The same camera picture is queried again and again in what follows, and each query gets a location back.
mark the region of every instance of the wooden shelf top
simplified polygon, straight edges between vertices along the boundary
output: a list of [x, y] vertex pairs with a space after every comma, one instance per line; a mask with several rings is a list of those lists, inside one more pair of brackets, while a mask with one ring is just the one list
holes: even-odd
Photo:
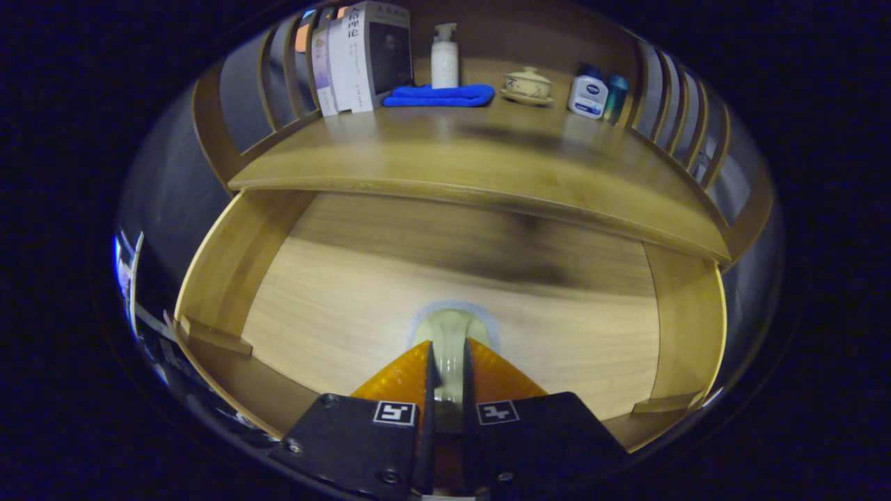
[[320, 193], [275, 255], [241, 337], [317, 393], [348, 395], [402, 355], [431, 303], [468, 301], [499, 353], [600, 419], [650, 398], [659, 314], [639, 241], [487, 208]]
[[375, 193], [589, 222], [729, 260], [707, 196], [639, 136], [495, 97], [486, 108], [403, 108], [320, 119], [229, 187]]

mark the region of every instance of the folded blue towel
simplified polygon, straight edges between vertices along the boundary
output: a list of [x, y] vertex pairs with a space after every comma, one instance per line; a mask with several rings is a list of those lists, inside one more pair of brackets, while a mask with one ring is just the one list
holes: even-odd
[[482, 106], [492, 100], [490, 86], [462, 86], [447, 89], [398, 87], [384, 99], [384, 106]]

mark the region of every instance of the wooden shelf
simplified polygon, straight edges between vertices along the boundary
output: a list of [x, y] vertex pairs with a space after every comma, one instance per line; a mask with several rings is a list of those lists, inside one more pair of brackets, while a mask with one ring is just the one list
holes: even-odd
[[433, 201], [320, 193], [257, 290], [241, 337], [317, 393], [348, 395], [409, 347], [414, 315], [469, 301], [501, 354], [600, 419], [650, 398], [658, 312], [639, 241]]
[[401, 355], [414, 314], [440, 300], [487, 309], [504, 357], [548, 391], [574, 391], [629, 450], [688, 412], [721, 363], [714, 261], [358, 193], [238, 193], [192, 261], [171, 330], [222, 398], [281, 437], [319, 393], [349, 394]]
[[711, 201], [637, 135], [560, 107], [380, 109], [318, 120], [253, 160], [233, 190], [376, 193], [594, 223], [729, 260]]

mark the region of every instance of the white book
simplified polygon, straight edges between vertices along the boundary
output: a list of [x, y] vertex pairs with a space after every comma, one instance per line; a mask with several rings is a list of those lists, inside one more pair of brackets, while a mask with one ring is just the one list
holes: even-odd
[[372, 111], [393, 89], [412, 83], [409, 11], [366, 1], [349, 7], [341, 21], [349, 59], [350, 107], [353, 112]]
[[331, 21], [328, 25], [328, 63], [338, 111], [350, 111], [354, 107], [355, 70], [347, 47], [346, 18]]
[[318, 96], [319, 108], [322, 110], [322, 115], [324, 117], [330, 117], [331, 115], [336, 115], [338, 113], [337, 96], [334, 94], [328, 50], [328, 28], [331, 24], [331, 17], [334, 15], [334, 9], [331, 7], [322, 11], [319, 25], [313, 31], [313, 39], [309, 48], [313, 60], [315, 93]]

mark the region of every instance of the saucer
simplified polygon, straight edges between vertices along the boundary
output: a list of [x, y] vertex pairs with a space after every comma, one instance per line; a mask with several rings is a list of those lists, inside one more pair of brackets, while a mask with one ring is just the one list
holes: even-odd
[[508, 92], [507, 89], [501, 89], [502, 97], [504, 99], [510, 99], [512, 101], [516, 101], [517, 103], [523, 104], [533, 104], [536, 106], [550, 106], [554, 102], [554, 98], [545, 97], [544, 99], [540, 97], [530, 97], [528, 95], [514, 94], [512, 92]]

